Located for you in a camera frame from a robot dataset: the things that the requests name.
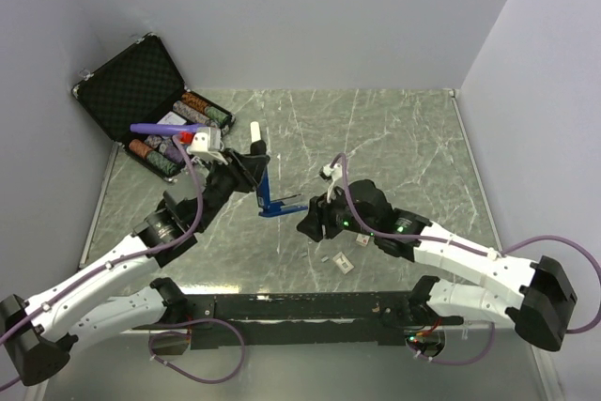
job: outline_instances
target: gray wall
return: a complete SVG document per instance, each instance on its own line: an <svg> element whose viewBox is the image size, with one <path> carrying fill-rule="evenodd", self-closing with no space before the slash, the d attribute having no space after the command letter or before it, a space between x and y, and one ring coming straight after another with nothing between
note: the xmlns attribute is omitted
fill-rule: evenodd
<svg viewBox="0 0 601 401"><path fill-rule="evenodd" d="M0 0L0 299L28 297L77 266L107 139L69 96L104 58L74 0ZM0 351L0 385L15 376ZM0 393L21 399L23 388Z"/></svg>
<svg viewBox="0 0 601 401"><path fill-rule="evenodd" d="M80 0L107 50L166 38L189 85L458 87L506 0Z"/></svg>
<svg viewBox="0 0 601 401"><path fill-rule="evenodd" d="M601 0L508 0L463 84L460 108L505 245L538 234L575 239L601 259ZM599 283L569 248L573 326L599 306ZM601 328L555 356L569 401L601 398Z"/></svg>

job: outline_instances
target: red object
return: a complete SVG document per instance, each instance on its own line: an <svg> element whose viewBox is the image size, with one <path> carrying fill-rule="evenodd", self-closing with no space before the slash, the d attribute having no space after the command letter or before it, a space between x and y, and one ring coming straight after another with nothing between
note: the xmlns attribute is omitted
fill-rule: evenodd
<svg viewBox="0 0 601 401"><path fill-rule="evenodd" d="M189 131L181 131L179 133L179 140L184 144L184 145L190 145L192 143L192 140L194 139L194 133L191 133Z"/></svg>

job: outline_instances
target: gray marble tabletop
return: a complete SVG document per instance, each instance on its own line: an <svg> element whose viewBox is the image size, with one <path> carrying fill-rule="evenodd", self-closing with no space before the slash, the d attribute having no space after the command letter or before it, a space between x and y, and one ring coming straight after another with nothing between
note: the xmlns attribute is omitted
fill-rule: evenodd
<svg viewBox="0 0 601 401"><path fill-rule="evenodd" d="M395 207L457 235L495 240L470 154L446 90L197 90L237 116L225 144L246 151L259 121L271 155L272 196L324 193L322 165L340 151L349 179L371 178ZM88 263L115 246L151 212L168 185L119 152L96 224ZM264 219L253 193L234 194L198 244L162 271L129 285L132 293L169 276L188 293L411 290L444 271L390 257L356 235L313 243L296 231L303 214ZM354 270L331 258L344 252ZM330 259L322 262L324 256Z"/></svg>

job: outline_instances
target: floor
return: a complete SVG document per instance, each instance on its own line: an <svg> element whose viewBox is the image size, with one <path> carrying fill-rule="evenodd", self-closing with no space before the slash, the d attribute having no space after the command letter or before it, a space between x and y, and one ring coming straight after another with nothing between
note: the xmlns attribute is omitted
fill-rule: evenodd
<svg viewBox="0 0 601 401"><path fill-rule="evenodd" d="M393 206L494 246L470 154L446 90L199 90L234 112L225 144L246 151L258 120L271 155L272 195L324 193L322 165L344 150L349 179L371 178ZM88 261L110 251L162 198L167 184L119 152ZM198 244L160 273L135 281L129 294L160 275L186 292L251 293L411 290L424 274L453 278L363 247L353 234L313 243L295 229L302 213L263 219L253 193L235 194ZM344 275L331 258L344 252ZM330 260L322 262L328 256Z"/></svg>

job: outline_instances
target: purple tube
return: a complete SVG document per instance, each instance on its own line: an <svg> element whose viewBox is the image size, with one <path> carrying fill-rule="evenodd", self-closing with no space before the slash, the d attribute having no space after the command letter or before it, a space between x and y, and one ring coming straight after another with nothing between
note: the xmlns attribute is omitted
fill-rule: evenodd
<svg viewBox="0 0 601 401"><path fill-rule="evenodd" d="M183 131L189 133L197 133L198 129L206 127L203 124L192 124L190 126L176 126L171 124L131 124L130 131L134 133L142 133L144 135L161 135L171 136L179 135Z"/></svg>

